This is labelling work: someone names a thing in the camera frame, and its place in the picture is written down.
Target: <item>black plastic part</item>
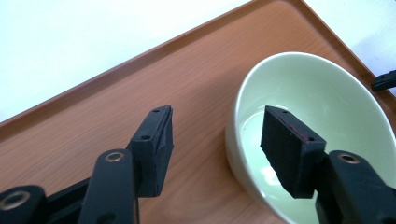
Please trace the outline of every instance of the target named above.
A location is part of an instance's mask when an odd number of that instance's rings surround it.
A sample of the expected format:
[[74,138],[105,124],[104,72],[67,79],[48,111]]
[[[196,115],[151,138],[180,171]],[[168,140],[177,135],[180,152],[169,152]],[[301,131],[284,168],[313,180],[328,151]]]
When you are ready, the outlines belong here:
[[294,198],[312,198],[314,167],[326,141],[289,111],[266,106],[261,148],[283,188]]
[[390,191],[393,192],[393,194],[394,194],[394,196],[395,196],[395,198],[396,198],[396,189],[393,189],[393,188],[391,188],[391,187],[389,187],[389,189],[390,189]]
[[396,223],[396,197],[364,158],[332,151],[325,170],[343,223]]
[[138,197],[161,194],[173,147],[172,107],[151,110],[126,148],[134,158]]
[[47,224],[77,223],[90,179],[84,179],[48,197]]
[[44,223],[46,196],[39,186],[21,186],[0,194],[0,222]]
[[371,84],[373,91],[383,91],[396,87],[396,70],[376,77]]
[[315,202],[318,220],[320,224],[339,224],[342,223],[343,215],[334,197],[323,197],[318,194]]
[[96,161],[78,223],[139,223],[132,155],[113,149]]

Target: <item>wooden tray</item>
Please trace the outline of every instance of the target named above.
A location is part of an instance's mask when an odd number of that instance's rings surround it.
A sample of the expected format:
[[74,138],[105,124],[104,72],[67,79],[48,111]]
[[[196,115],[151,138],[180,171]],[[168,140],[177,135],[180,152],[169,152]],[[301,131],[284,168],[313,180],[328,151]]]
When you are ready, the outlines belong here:
[[[242,80],[282,51],[327,58],[365,86],[374,78],[303,2],[252,1],[3,122],[0,190],[66,188],[90,176],[102,152],[125,147],[151,108],[172,105],[174,153],[161,197],[140,200],[142,223],[282,222],[246,194],[224,151]],[[396,99],[373,95],[394,130]]]

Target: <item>ceramic bowl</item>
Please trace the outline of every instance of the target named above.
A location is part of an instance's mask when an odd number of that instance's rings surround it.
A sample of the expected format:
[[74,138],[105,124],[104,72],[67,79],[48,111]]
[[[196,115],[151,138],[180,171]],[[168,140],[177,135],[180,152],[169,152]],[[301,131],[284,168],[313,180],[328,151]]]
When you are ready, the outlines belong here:
[[260,148],[266,105],[289,110],[327,141],[356,153],[396,187],[395,137],[375,98],[346,70],[319,56],[285,52],[245,78],[226,127],[227,157],[248,193],[289,223],[318,223],[315,199],[293,199]]

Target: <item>screw hole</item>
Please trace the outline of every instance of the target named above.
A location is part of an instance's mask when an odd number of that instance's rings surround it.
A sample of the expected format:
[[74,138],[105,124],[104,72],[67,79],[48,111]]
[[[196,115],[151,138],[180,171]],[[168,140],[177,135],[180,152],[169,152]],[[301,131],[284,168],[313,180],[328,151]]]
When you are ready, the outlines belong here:
[[123,154],[120,152],[112,152],[105,157],[106,161],[113,162],[113,161],[120,161],[123,157]]
[[25,190],[18,190],[10,193],[0,202],[0,210],[7,211],[26,203],[30,198],[30,193]]
[[96,219],[97,224],[112,224],[116,220],[114,213],[104,213]]
[[360,161],[358,160],[358,158],[346,154],[346,153],[341,153],[338,155],[338,158],[344,162],[350,163],[350,164],[358,164]]
[[142,140],[149,140],[150,139],[150,136],[148,136],[148,135],[143,135],[143,136],[141,136],[140,137]]

